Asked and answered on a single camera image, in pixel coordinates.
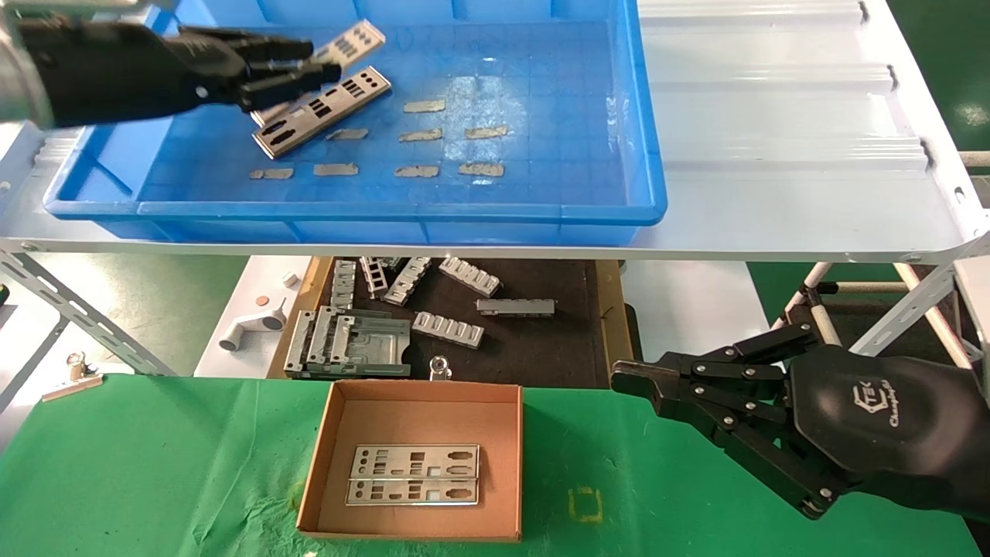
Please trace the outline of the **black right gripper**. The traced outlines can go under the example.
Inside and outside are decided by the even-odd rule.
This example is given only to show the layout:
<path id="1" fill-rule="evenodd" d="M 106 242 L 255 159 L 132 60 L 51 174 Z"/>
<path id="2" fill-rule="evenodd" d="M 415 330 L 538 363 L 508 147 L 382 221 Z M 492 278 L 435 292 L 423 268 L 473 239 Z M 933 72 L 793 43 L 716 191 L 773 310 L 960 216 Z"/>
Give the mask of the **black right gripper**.
<path id="1" fill-rule="evenodd" d="M 839 482 L 914 510 L 986 521 L 989 412 L 975 373 L 832 345 L 807 353 L 816 346 L 810 324 L 789 325 L 702 355 L 616 361 L 611 388 L 692 426 L 810 521 L 831 510 Z M 839 482 L 794 443 L 785 409 L 764 403 L 786 394 L 782 364 L 791 358 L 794 425 Z"/>

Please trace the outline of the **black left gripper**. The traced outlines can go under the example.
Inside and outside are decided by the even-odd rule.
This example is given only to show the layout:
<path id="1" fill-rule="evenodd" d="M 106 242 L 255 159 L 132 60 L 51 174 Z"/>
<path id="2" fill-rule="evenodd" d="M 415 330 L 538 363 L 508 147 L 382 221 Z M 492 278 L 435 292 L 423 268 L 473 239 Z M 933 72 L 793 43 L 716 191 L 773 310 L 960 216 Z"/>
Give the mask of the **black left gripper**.
<path id="1" fill-rule="evenodd" d="M 219 101 L 240 78 L 237 106 L 259 111 L 343 74 L 338 63 L 262 63 L 307 59 L 315 47 L 248 29 L 181 27 L 171 36 L 130 22 L 18 22 L 17 29 L 50 109 L 35 123 L 49 129 L 181 114 Z"/>

